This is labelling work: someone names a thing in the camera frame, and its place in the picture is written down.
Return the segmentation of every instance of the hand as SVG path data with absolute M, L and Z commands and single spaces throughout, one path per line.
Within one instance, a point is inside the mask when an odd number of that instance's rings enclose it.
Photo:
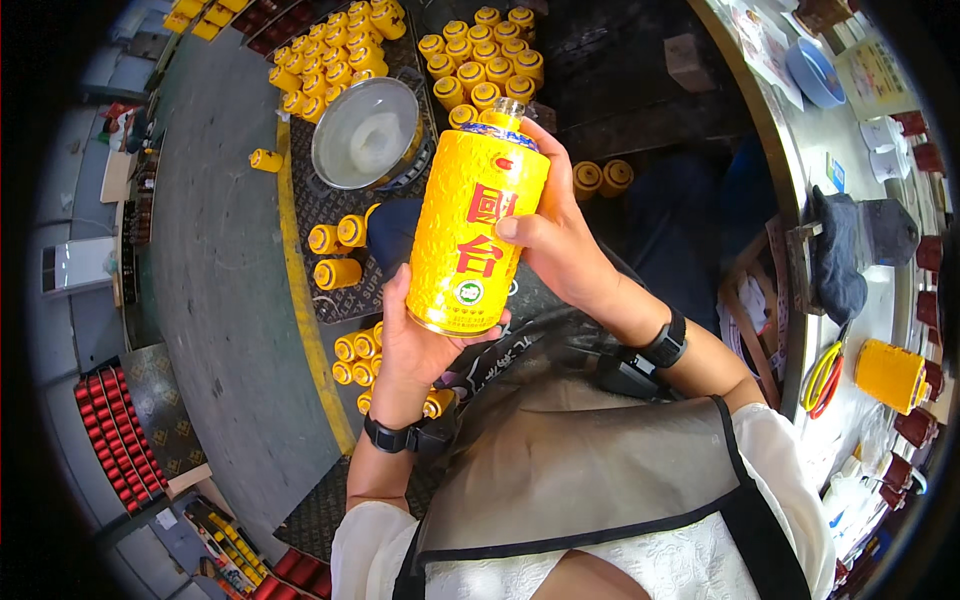
M 420 420 L 430 386 L 464 348 L 500 337 L 495 326 L 478 338 L 450 338 L 415 323 L 407 314 L 410 265 L 403 263 L 383 286 L 383 362 L 373 388 L 372 418 L 397 429 Z M 504 309 L 500 323 L 510 322 Z

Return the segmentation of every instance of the blue bowl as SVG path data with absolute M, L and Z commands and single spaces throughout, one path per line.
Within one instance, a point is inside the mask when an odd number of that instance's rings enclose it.
M 839 107 L 847 102 L 836 69 L 806 38 L 799 38 L 786 51 L 786 68 L 800 90 L 818 107 Z

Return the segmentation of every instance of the concrete floor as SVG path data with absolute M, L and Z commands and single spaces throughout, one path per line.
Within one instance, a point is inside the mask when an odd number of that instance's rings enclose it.
M 248 163 L 276 146 L 278 90 L 239 44 L 233 30 L 212 44 L 186 36 L 161 86 L 153 284 L 213 479 L 275 561 L 273 531 L 341 453 L 297 329 L 276 176 Z

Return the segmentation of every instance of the yellow floor line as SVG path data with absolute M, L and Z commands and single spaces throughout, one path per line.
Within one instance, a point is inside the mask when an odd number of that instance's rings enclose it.
M 298 249 L 300 234 L 297 231 L 297 214 L 294 209 L 294 184 L 290 175 L 290 123 L 276 120 L 276 151 L 283 155 L 283 167 L 276 174 L 276 194 L 279 200 L 280 232 L 283 234 L 283 256 L 287 265 L 287 280 L 290 281 L 290 296 L 297 316 L 297 328 L 303 340 L 306 362 L 317 388 L 317 396 L 324 407 L 326 420 L 330 423 L 333 437 L 344 454 L 352 454 L 356 436 L 350 429 L 347 413 L 340 401 L 326 360 L 324 345 L 320 341 L 320 327 L 313 310 L 310 286 L 303 269 L 303 260 Z

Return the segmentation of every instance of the white paper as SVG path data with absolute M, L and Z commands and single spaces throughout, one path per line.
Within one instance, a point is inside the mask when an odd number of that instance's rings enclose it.
M 790 104 L 804 109 L 804 97 L 786 69 L 787 36 L 756 7 L 730 6 L 734 28 L 740 37 L 743 59 L 771 85 L 779 87 Z
M 170 509 L 163 509 L 156 514 L 156 524 L 163 529 L 170 529 L 177 524 L 177 518 L 174 516 L 174 512 Z

